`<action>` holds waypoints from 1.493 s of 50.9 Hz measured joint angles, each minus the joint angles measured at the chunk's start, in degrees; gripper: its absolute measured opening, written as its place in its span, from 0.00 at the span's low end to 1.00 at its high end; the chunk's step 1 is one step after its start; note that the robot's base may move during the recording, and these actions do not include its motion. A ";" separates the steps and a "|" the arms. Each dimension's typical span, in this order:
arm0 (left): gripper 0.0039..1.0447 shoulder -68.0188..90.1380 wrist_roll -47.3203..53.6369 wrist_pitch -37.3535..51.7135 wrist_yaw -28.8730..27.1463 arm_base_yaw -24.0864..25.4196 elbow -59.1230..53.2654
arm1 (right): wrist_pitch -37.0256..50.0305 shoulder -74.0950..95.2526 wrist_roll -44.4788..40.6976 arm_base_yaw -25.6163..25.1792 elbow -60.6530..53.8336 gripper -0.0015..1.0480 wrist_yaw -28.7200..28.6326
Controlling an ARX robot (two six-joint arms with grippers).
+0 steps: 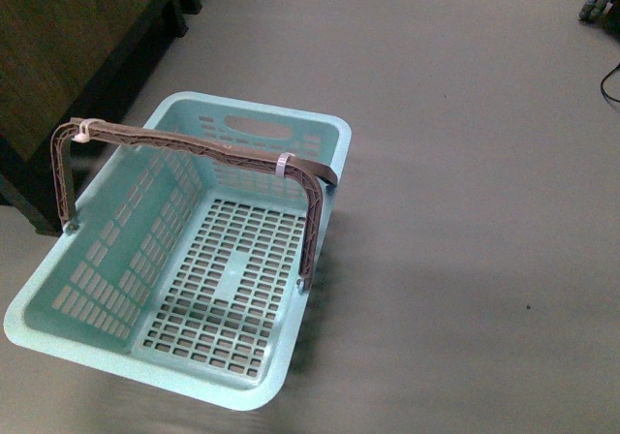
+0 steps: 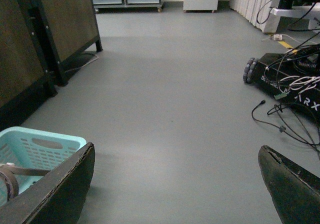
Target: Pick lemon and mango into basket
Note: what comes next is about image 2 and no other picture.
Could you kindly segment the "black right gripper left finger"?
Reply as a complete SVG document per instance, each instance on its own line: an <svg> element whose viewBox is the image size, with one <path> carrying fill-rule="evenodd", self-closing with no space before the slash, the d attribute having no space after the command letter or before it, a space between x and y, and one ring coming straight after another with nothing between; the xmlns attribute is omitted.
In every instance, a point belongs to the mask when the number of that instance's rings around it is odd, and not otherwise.
<svg viewBox="0 0 320 224"><path fill-rule="evenodd" d="M2 224L76 224L91 186L95 147L89 142L0 208Z"/></svg>

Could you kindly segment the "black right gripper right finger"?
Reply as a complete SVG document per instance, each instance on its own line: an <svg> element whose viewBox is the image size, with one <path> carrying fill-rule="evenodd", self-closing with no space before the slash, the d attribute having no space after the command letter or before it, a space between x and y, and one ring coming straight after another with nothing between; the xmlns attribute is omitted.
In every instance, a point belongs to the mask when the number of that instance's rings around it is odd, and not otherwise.
<svg viewBox="0 0 320 224"><path fill-rule="evenodd" d="M320 178L267 145L258 163L273 205L283 224L320 222Z"/></svg>

